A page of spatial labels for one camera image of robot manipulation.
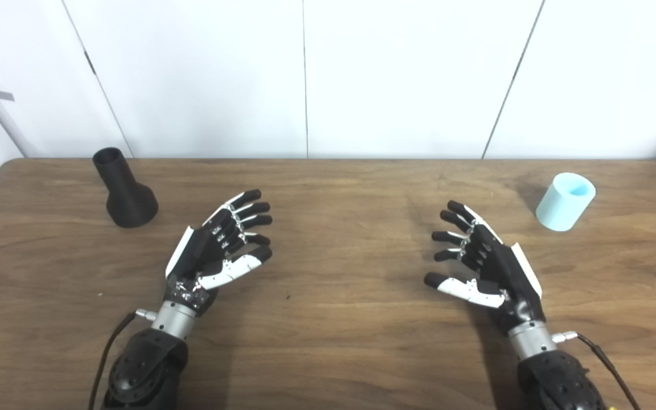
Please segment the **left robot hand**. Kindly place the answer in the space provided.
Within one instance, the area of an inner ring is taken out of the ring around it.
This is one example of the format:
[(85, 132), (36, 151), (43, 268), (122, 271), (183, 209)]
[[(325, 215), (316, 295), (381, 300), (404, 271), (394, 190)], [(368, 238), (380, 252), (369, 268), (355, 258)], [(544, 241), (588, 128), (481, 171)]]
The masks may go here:
[(167, 263), (164, 301), (200, 317), (221, 286), (271, 259), (270, 239), (250, 231), (273, 221), (270, 203), (261, 198), (259, 189), (244, 191), (217, 207), (201, 226), (186, 228)]

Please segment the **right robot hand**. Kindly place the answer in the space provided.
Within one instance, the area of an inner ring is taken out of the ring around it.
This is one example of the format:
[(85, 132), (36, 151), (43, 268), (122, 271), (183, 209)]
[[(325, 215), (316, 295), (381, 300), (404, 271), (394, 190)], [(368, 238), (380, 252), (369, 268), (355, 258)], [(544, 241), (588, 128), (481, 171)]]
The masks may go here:
[(474, 277), (460, 280), (429, 272), (424, 285), (489, 309), (490, 319), (503, 334), (529, 322), (547, 321), (542, 291), (520, 244), (505, 244), (484, 218), (455, 200), (448, 201), (440, 218), (458, 232), (432, 232), (432, 241), (450, 244), (435, 253), (434, 260), (461, 263)]

